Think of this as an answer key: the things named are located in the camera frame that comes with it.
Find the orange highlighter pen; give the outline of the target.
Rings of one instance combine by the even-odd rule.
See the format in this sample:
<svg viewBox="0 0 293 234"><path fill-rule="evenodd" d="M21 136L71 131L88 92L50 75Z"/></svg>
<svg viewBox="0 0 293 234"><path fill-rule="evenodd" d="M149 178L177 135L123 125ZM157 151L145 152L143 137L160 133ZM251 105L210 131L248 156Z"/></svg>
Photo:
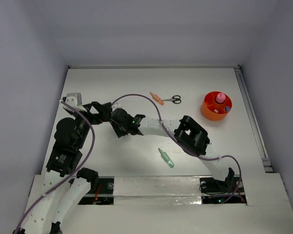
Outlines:
<svg viewBox="0 0 293 234"><path fill-rule="evenodd" d="M152 96L152 98L157 102L159 103L161 106L163 106L165 103L164 101L155 93L153 92L150 92L150 95Z"/></svg>

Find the black handled scissors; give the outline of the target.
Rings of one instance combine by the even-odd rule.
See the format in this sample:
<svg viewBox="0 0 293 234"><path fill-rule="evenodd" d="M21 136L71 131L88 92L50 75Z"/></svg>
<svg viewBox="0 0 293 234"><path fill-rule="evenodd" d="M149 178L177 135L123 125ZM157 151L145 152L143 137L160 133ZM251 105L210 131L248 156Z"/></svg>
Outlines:
<svg viewBox="0 0 293 234"><path fill-rule="evenodd" d="M170 101L170 102L172 102L174 104L180 104L182 102L180 95L174 95L171 98L163 100L163 102L167 102L167 101Z"/></svg>

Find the clear bottle blue cap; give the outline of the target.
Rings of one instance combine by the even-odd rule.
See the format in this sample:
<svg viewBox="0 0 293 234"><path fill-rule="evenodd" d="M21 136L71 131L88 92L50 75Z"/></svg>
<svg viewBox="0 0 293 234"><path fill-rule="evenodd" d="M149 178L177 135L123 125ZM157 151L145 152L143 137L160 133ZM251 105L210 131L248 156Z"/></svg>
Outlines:
<svg viewBox="0 0 293 234"><path fill-rule="evenodd" d="M231 110L231 108L230 108L229 106L226 106L226 107L224 108L224 110L225 110L226 112L229 112L229 111Z"/></svg>

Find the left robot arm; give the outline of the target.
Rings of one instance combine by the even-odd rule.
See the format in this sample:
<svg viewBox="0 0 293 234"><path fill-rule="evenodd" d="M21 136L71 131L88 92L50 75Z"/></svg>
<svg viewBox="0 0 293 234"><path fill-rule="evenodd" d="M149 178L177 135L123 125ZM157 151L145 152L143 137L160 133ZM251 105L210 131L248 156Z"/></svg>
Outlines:
<svg viewBox="0 0 293 234"><path fill-rule="evenodd" d="M98 173L85 168L89 154L81 149L89 133L94 148L93 125L110 121L112 105L92 102L80 105L73 97L60 101L71 117L61 119L54 135L55 143L46 165L39 198L26 210L15 234L60 234L81 199L98 188Z"/></svg>

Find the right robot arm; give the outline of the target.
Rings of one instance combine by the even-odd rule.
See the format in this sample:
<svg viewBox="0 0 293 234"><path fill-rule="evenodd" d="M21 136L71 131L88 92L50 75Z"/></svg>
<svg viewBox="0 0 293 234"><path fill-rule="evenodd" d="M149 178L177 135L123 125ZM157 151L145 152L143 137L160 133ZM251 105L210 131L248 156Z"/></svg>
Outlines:
<svg viewBox="0 0 293 234"><path fill-rule="evenodd" d="M226 191L233 185L234 171L222 164L213 150L207 131L193 118L183 116L181 120L159 120L145 115L131 116L117 108L111 114L110 123L117 135L172 137L183 151L202 161L215 179L215 186Z"/></svg>

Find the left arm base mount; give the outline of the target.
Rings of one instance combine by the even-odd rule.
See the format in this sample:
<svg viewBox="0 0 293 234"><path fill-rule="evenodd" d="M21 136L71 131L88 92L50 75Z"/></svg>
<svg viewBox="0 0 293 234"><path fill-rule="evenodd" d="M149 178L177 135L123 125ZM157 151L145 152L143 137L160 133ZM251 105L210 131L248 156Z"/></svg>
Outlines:
<svg viewBox="0 0 293 234"><path fill-rule="evenodd" d="M79 205L113 205L114 177L99 177L97 188L91 189Z"/></svg>

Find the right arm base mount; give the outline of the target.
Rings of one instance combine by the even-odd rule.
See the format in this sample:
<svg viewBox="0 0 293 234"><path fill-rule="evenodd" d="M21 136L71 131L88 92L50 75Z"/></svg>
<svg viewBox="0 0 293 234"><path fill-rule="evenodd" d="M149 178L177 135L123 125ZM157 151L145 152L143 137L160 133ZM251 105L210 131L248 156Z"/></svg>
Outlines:
<svg viewBox="0 0 293 234"><path fill-rule="evenodd" d="M231 168L225 181L201 177L199 191L202 204L247 204L243 182Z"/></svg>

